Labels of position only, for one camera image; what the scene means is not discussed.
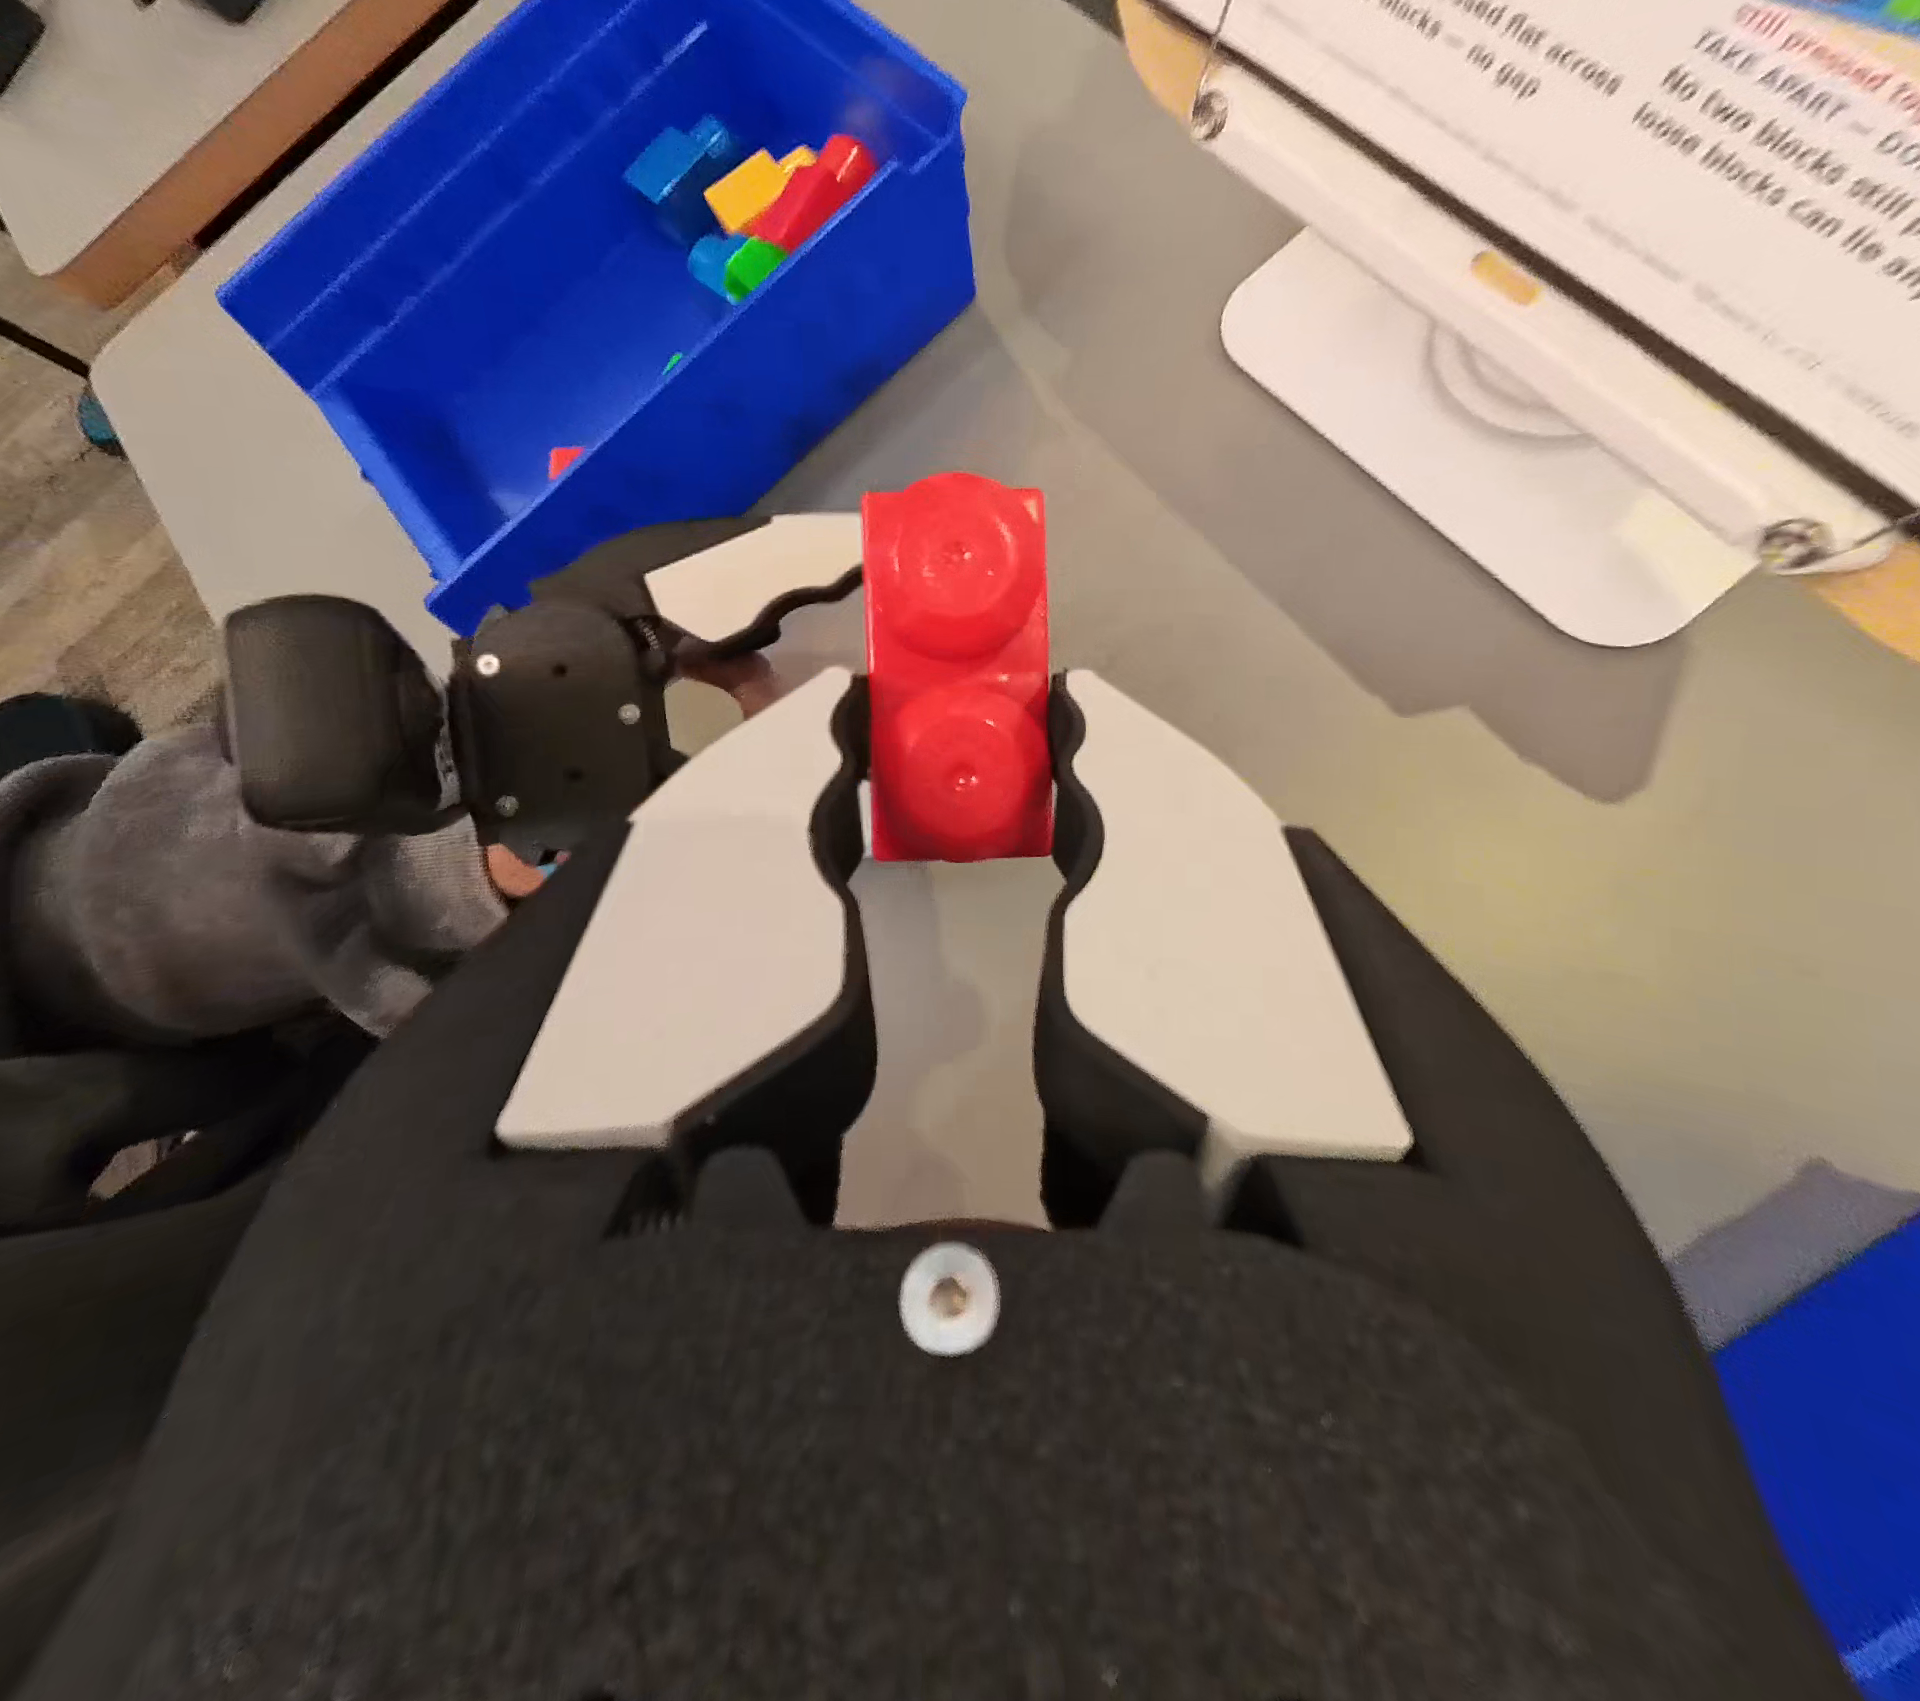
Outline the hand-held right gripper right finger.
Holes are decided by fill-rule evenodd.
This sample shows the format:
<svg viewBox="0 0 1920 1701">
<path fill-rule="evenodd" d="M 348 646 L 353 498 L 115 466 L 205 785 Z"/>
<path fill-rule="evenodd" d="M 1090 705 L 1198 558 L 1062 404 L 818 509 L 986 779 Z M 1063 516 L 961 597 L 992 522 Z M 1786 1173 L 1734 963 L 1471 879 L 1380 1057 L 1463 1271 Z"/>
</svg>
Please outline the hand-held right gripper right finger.
<svg viewBox="0 0 1920 1701">
<path fill-rule="evenodd" d="M 1211 1207 L 1257 1160 L 1406 1160 L 1411 1121 L 1282 821 L 1086 667 L 1050 685 L 1048 741 L 1044 1218 L 1091 1224 L 1155 1153 Z"/>
</svg>

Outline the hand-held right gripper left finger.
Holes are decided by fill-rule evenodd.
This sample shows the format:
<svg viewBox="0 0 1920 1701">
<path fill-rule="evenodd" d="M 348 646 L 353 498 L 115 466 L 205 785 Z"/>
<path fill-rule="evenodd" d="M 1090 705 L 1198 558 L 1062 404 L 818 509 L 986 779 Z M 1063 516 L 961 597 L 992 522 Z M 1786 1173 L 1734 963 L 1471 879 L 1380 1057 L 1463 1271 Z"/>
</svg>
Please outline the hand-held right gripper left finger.
<svg viewBox="0 0 1920 1701">
<path fill-rule="evenodd" d="M 691 1194 L 759 1150 L 833 1224 L 878 1081 L 867 681 L 828 667 L 641 803 L 494 1116 L 513 1158 L 626 1156 Z"/>
</svg>

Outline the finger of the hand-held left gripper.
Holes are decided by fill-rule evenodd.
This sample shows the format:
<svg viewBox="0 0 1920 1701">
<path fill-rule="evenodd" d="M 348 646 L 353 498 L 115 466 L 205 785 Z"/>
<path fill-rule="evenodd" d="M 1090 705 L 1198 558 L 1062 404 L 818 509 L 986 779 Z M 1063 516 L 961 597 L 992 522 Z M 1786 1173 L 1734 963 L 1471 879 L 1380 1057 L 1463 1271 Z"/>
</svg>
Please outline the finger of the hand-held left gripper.
<svg viewBox="0 0 1920 1701">
<path fill-rule="evenodd" d="M 774 514 L 643 575 L 659 624 L 703 656 L 759 654 L 803 609 L 861 588 L 855 512 Z"/>
<path fill-rule="evenodd" d="M 694 757 L 736 732 L 755 712 L 755 685 L 670 681 L 665 687 L 667 741 Z"/>
</svg>

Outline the red two-stud toy block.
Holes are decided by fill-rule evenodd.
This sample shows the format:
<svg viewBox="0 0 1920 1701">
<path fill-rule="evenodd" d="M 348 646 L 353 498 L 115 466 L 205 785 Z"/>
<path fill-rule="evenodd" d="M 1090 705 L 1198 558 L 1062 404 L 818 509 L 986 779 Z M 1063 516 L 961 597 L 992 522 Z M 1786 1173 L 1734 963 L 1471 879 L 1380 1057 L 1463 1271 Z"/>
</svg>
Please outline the red two-stud toy block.
<svg viewBox="0 0 1920 1701">
<path fill-rule="evenodd" d="M 878 861 L 1051 850 L 1044 498 L 941 472 L 861 501 Z"/>
</svg>

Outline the pile of mixed toy blocks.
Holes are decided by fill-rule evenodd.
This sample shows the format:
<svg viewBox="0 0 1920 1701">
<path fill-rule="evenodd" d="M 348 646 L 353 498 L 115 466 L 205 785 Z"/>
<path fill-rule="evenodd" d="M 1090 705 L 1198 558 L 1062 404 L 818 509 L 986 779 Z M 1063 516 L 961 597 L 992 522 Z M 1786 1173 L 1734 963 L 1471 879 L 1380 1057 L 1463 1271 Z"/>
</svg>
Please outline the pile of mixed toy blocks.
<svg viewBox="0 0 1920 1701">
<path fill-rule="evenodd" d="M 519 309 L 516 472 L 539 490 L 597 447 L 658 518 L 723 512 L 774 488 L 829 432 L 821 347 L 741 319 L 803 240 L 874 176 L 839 131 L 772 150 L 715 118 L 663 125 L 626 170 L 578 158 L 539 200 Z"/>
</svg>

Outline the blue plastic bin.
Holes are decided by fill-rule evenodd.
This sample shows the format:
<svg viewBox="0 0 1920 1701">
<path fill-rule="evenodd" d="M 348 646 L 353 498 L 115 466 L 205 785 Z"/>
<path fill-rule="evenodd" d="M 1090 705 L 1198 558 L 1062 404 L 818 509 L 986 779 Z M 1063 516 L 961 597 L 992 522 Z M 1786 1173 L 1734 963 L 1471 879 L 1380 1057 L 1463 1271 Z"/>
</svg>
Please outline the blue plastic bin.
<svg viewBox="0 0 1920 1701">
<path fill-rule="evenodd" d="M 1858 1695 L 1917 1695 L 1917 1219 L 1714 1353 L 1781 1547 Z"/>
<path fill-rule="evenodd" d="M 220 305 L 407 535 L 427 611 L 470 635 L 597 543 L 744 514 L 796 466 L 677 518 L 643 504 L 616 444 L 547 490 L 516 472 L 516 240 L 539 233 L 542 194 L 592 150 L 626 170 L 663 125 L 697 118 L 772 150 L 866 144 L 874 176 L 741 319 L 821 347 L 845 399 L 833 434 L 971 305 L 965 108 L 958 81 L 851 0 L 522 0 Z"/>
</svg>

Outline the grey desk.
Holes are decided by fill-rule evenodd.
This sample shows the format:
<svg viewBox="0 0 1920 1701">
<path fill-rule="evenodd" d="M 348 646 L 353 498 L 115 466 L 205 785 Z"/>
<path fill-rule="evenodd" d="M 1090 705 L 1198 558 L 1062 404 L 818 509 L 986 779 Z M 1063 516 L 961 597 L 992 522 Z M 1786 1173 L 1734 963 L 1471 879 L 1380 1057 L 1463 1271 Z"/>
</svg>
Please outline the grey desk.
<svg viewBox="0 0 1920 1701">
<path fill-rule="evenodd" d="M 217 285 L 519 0 L 476 0 L 142 311 L 95 383 L 211 615 L 427 574 Z M 1803 1160 L 1914 1189 L 1914 664 L 1746 580 L 1546 629 L 1226 358 L 1286 240 L 1063 0 L 855 0 L 967 103 L 974 306 L 772 498 L 1040 485 L 1057 656 L 1316 827 L 1546 1070 L 1671 1252 Z"/>
</svg>

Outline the black office chair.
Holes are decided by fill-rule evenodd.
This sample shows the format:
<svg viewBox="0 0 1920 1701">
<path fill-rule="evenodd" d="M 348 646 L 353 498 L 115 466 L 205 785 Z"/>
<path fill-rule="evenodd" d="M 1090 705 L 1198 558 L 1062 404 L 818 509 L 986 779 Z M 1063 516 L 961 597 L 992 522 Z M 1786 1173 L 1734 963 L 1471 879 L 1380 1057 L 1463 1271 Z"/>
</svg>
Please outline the black office chair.
<svg viewBox="0 0 1920 1701">
<path fill-rule="evenodd" d="M 1 698 L 1 777 L 73 755 L 131 753 L 138 722 L 91 696 L 34 690 Z"/>
</svg>

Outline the person's dark trousers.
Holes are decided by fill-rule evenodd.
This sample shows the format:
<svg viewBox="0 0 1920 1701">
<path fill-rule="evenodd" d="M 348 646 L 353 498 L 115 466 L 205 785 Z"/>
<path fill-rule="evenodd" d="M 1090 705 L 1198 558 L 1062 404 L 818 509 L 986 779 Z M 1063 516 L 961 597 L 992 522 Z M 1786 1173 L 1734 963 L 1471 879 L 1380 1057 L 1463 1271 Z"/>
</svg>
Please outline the person's dark trousers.
<svg viewBox="0 0 1920 1701">
<path fill-rule="evenodd" d="M 299 1016 L 1 1060 L 1 1681 L 96 1565 L 211 1289 L 375 1041 Z"/>
</svg>

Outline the wood-edged grey table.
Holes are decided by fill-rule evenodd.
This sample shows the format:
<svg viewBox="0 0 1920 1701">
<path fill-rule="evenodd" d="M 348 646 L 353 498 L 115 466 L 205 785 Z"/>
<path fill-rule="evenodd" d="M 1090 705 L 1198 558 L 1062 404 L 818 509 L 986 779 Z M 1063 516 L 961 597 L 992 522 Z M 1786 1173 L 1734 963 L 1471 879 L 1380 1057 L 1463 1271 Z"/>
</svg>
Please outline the wood-edged grey table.
<svg viewBox="0 0 1920 1701">
<path fill-rule="evenodd" d="M 108 311 L 457 0 L 46 0 L 4 91 L 1 213 L 34 279 Z"/>
</svg>

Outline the printed instruction sheet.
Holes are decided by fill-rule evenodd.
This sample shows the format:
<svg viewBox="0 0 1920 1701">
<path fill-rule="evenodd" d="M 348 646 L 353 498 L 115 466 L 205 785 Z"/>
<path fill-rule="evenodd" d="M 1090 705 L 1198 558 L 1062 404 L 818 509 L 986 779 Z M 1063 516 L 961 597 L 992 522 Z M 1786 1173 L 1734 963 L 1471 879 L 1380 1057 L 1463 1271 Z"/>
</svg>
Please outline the printed instruction sheet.
<svg viewBox="0 0 1920 1701">
<path fill-rule="evenodd" d="M 1917 0 L 1148 0 L 1914 503 Z"/>
</svg>

